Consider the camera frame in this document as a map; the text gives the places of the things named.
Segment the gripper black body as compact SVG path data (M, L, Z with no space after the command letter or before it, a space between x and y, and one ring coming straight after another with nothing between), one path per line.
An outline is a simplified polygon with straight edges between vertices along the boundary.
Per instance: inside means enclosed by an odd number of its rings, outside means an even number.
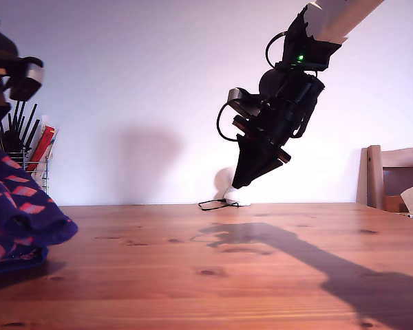
M239 135L254 139L274 152L283 164L291 156L283 149L290 139L300 138L314 111L314 98L305 97L298 102L260 97L234 97L232 108L237 111L234 125Z

